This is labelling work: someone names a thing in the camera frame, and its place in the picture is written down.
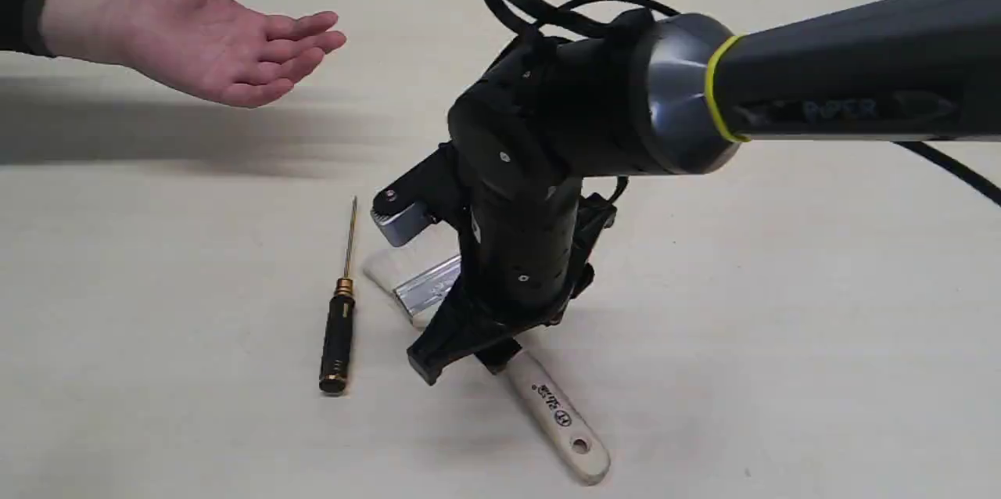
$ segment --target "yellow ring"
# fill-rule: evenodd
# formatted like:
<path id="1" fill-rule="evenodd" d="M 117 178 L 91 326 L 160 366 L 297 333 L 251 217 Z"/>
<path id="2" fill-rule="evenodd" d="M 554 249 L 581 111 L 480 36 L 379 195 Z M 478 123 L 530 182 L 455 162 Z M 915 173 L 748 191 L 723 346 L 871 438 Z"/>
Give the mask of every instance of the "yellow ring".
<path id="1" fill-rule="evenodd" d="M 723 138 L 726 138 L 733 143 L 747 143 L 747 138 L 741 138 L 740 135 L 734 135 L 730 131 L 730 127 L 727 126 L 726 120 L 723 119 L 723 112 L 720 111 L 720 107 L 716 104 L 716 93 L 713 90 L 713 85 L 716 81 L 716 67 L 720 64 L 720 59 L 723 58 L 723 54 L 726 53 L 730 47 L 733 47 L 737 40 L 741 39 L 741 36 L 731 36 L 723 45 L 713 53 L 713 56 L 709 58 L 709 66 L 706 67 L 706 104 L 709 106 L 709 113 L 713 117 L 713 124 L 716 124 L 717 131 Z"/>

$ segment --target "human hand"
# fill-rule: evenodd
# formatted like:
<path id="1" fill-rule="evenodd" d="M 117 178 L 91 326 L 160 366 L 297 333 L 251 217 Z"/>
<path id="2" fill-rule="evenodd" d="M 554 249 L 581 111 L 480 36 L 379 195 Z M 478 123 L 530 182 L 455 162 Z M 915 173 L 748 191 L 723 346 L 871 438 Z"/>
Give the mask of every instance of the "human hand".
<path id="1" fill-rule="evenodd" d="M 104 39 L 60 39 L 82 26 L 80 16 L 70 15 L 81 14 L 79 4 L 46 0 L 43 35 L 49 11 L 51 39 L 45 37 L 54 53 L 126 65 L 179 92 L 228 106 L 278 100 L 345 41 L 330 30 L 337 21 L 333 12 L 293 19 L 255 12 L 235 0 L 101 0 L 85 16 L 100 13 L 87 33 Z"/>

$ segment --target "finger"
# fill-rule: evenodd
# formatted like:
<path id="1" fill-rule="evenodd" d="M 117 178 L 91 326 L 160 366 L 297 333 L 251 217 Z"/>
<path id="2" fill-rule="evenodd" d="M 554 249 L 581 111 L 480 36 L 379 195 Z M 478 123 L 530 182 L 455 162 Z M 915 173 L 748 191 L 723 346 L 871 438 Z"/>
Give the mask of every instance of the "finger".
<path id="1" fill-rule="evenodd" d="M 293 19 L 288 16 L 268 16 L 264 32 L 267 39 L 303 39 L 329 30 L 337 22 L 333 12 L 318 12 L 311 16 Z"/>
<path id="2" fill-rule="evenodd" d="M 237 83 L 222 92 L 222 104 L 238 108 L 257 108 L 270 104 L 288 94 L 294 83 L 287 78 L 278 79 L 264 85 Z"/>
<path id="3" fill-rule="evenodd" d="M 298 41 L 275 39 L 267 42 L 261 49 L 260 60 L 272 63 L 284 63 L 313 47 L 322 49 L 323 53 L 330 53 L 341 45 L 344 45 L 346 40 L 347 38 L 340 32 L 324 32 L 317 36 L 309 36 Z"/>
<path id="4" fill-rule="evenodd" d="M 292 82 L 299 82 L 316 70 L 322 60 L 322 49 L 318 47 L 307 49 L 293 60 L 282 63 L 283 76 Z"/>
<path id="5" fill-rule="evenodd" d="M 285 69 L 281 63 L 257 63 L 251 66 L 243 74 L 235 79 L 235 82 L 244 84 L 267 84 L 285 76 Z"/>

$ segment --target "robotic arm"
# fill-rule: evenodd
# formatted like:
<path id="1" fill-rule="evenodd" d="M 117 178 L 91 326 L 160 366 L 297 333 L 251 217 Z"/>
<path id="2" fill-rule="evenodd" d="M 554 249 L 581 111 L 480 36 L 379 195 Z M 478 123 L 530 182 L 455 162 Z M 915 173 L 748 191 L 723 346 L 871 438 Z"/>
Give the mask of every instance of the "robotic arm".
<path id="1" fill-rule="evenodd" d="M 469 355 L 499 371 L 516 335 L 561 322 L 629 176 L 708 174 L 750 140 L 1001 139 L 1001 0 L 885 0 L 747 36 L 650 0 L 615 0 L 638 8 L 610 23 L 574 11 L 598 1 L 485 0 L 517 38 L 448 111 L 449 142 L 373 199 L 393 246 L 439 221 L 458 236 L 459 278 L 407 350 L 429 385 Z M 618 176 L 615 195 L 582 196 L 593 176 Z"/>

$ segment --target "table surface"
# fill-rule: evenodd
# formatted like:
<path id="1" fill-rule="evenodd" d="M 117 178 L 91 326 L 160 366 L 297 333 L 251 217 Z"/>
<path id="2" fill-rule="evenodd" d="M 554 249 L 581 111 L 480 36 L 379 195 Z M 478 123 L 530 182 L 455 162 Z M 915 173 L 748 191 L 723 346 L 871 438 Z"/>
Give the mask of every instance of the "table surface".
<path id="1" fill-rule="evenodd" d="M 364 278 L 350 396 L 315 389 L 350 196 L 446 138 L 507 30 L 480 0 L 243 1 L 336 10 L 348 44 L 254 111 L 0 56 L 3 495 L 583 493 L 478 364 L 427 388 Z M 872 0 L 661 1 L 750 32 Z M 1001 178 L 997 149 L 948 150 Z M 525 336 L 611 451 L 589 496 L 998 496 L 996 207 L 895 146 L 787 142 L 620 207 Z"/>

